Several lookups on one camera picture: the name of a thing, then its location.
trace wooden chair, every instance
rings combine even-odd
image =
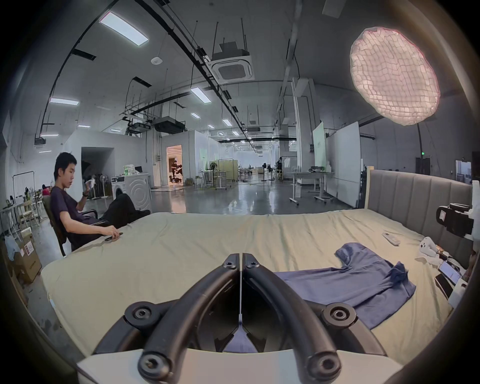
[[[59,225],[55,221],[55,218],[53,217],[53,213],[52,213],[52,210],[51,210],[51,207],[50,207],[50,196],[43,196],[42,197],[42,202],[43,202],[43,207],[45,208],[45,212],[47,213],[47,216],[50,220],[50,225],[52,226],[53,231],[55,232],[55,235],[57,236],[57,240],[59,242],[61,254],[62,254],[63,257],[65,257],[65,251],[63,250],[63,245],[66,243],[67,237],[63,234]],[[95,218],[98,219],[98,213],[96,212],[95,209],[89,209],[87,211],[82,212],[83,215],[87,215],[87,214],[90,214],[90,213],[93,213],[95,215]],[[92,225],[104,227],[104,226],[106,226],[106,224],[109,224],[108,221],[100,220],[97,223],[94,223]]]

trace mattress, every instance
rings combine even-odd
[[[413,297],[372,331],[389,357],[405,364],[437,334],[451,307],[436,270],[415,260],[423,236],[368,209],[303,215],[228,216],[156,213],[48,264],[41,278],[55,312],[88,356],[136,301],[179,298],[231,253],[252,253],[274,272],[340,267],[335,251],[359,242],[396,264],[417,286]],[[394,247],[382,233],[394,234]]]

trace white remote control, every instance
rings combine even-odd
[[[383,237],[386,238],[388,240],[388,242],[392,245],[395,245],[396,247],[399,246],[400,244],[400,240],[397,239],[394,235],[392,235],[391,233],[388,233],[388,232],[384,232],[382,233]]]

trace whiteboard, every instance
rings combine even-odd
[[[313,150],[315,155],[315,166],[326,167],[327,159],[325,154],[325,132],[324,122],[322,121],[317,128],[313,130]]]
[[[327,159],[332,166],[326,189],[338,200],[357,206],[360,192],[360,130],[358,122],[336,131],[326,139]]]

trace man's hand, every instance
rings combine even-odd
[[[103,236],[111,236],[112,240],[116,240],[120,236],[118,229],[116,229],[113,225],[111,225],[110,227],[99,227],[99,228],[101,229],[100,233]]]

